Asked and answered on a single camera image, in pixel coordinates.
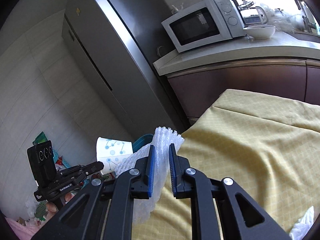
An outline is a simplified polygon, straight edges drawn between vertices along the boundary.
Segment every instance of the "white bowl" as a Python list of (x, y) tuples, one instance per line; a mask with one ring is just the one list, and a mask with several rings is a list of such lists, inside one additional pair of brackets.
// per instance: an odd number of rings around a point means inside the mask
[(269, 39), (276, 32), (273, 25), (254, 25), (243, 29), (249, 36), (257, 40)]

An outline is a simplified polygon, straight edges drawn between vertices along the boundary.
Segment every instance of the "yellow cloth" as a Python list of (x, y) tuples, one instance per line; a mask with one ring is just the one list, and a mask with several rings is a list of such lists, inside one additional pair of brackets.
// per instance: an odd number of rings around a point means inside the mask
[[(320, 106), (226, 90), (182, 135), (178, 155), (209, 178), (233, 178), (289, 232), (320, 203)], [(132, 239), (191, 239), (190, 200), (167, 178), (150, 219)]]

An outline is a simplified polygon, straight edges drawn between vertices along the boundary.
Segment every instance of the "cabinet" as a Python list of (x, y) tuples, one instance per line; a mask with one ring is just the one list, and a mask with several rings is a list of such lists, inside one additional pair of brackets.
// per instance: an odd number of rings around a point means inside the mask
[(198, 118), (226, 89), (247, 90), (304, 101), (307, 68), (303, 66), (305, 61), (301, 62), (301, 65), (256, 63), (256, 66), (169, 76), (168, 80), (187, 117)]
[(320, 62), (307, 61), (307, 91), (305, 102), (320, 105)]

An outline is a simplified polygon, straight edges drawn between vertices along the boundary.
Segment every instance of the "stainless steel refrigerator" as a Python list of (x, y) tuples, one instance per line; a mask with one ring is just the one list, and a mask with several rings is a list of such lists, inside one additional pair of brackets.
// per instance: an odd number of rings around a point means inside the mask
[(174, 50), (161, 25), (163, 0), (68, 0), (62, 36), (119, 121), (138, 138), (158, 126), (185, 131), (188, 121), (153, 62)]

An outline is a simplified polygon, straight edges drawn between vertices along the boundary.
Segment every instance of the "countertop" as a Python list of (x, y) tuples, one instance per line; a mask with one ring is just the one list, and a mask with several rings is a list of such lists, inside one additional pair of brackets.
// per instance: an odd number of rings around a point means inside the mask
[(270, 39), (242, 37), (178, 53), (173, 50), (153, 63), (159, 75), (229, 60), (257, 57), (301, 57), (320, 60), (320, 43), (301, 41), (276, 32)]

